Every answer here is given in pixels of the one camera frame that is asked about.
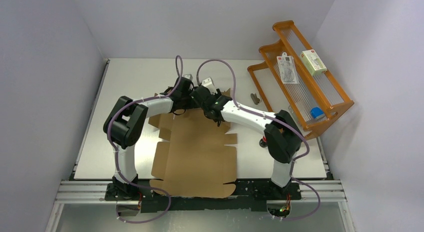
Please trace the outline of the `brown cardboard box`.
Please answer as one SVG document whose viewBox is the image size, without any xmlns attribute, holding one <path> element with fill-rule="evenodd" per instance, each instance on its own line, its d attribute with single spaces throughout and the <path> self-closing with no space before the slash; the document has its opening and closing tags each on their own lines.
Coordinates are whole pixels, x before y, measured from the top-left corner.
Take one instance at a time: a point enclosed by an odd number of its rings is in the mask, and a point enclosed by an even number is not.
<svg viewBox="0 0 424 232">
<path fill-rule="evenodd" d="M 229 123 L 218 126 L 201 108 L 182 115 L 155 115 L 149 125 L 159 129 L 149 184 L 159 194 L 226 198 L 236 189 L 237 135 Z"/>
</svg>

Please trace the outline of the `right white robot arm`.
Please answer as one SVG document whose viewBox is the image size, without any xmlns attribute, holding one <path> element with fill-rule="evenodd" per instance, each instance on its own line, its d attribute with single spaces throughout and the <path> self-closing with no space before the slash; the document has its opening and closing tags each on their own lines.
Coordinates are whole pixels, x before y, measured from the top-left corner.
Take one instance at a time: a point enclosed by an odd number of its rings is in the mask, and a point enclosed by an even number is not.
<svg viewBox="0 0 424 232">
<path fill-rule="evenodd" d="M 211 92 L 205 86 L 196 87 L 191 93 L 193 101 L 203 109 L 205 117 L 216 123 L 230 122 L 260 133 L 270 156 L 274 159 L 270 177 L 270 193 L 281 199 L 289 192 L 296 153 L 305 143 L 291 115 L 281 110 L 265 112 L 238 103 L 219 91 Z"/>
</svg>

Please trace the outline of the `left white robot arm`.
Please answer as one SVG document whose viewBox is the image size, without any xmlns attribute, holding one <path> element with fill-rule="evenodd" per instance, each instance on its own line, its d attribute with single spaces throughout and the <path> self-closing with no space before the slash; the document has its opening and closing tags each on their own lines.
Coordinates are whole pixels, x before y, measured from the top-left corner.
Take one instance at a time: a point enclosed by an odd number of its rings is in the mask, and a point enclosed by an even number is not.
<svg viewBox="0 0 424 232">
<path fill-rule="evenodd" d="M 131 200 L 139 191 L 138 174 L 135 168 L 134 145 L 139 140 L 145 120 L 160 114 L 175 113 L 190 109 L 190 93 L 194 89 L 192 76 L 184 75 L 177 79 L 173 87 L 155 95 L 151 100 L 141 99 L 135 103 L 127 96 L 121 96 L 107 117 L 103 131 L 113 143 L 117 155 L 118 169 L 112 177 L 112 187 L 107 195 Z"/>
</svg>

